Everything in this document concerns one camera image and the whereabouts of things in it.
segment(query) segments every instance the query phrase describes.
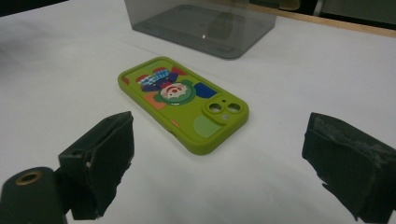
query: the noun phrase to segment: white table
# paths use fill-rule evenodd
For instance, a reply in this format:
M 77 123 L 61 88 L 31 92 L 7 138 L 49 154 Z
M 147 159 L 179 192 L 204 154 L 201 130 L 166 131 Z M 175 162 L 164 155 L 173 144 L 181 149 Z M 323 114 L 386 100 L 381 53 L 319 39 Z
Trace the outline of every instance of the white table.
M 159 55 L 249 104 L 247 124 L 213 153 L 190 154 L 120 90 L 120 72 Z M 93 125 L 130 110 L 135 156 L 116 199 L 99 220 L 69 223 L 356 223 L 302 158 L 304 133 L 318 112 L 396 147 L 395 58 L 394 38 L 278 17 L 224 61 L 132 31 L 122 0 L 0 18 L 0 183 L 58 168 Z

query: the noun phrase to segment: green phone case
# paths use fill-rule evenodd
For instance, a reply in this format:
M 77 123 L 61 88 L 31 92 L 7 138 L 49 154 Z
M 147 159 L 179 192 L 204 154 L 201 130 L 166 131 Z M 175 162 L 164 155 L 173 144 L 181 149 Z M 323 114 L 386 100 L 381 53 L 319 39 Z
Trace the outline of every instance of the green phone case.
M 248 120 L 248 105 L 166 57 L 119 75 L 120 88 L 191 153 L 212 152 Z

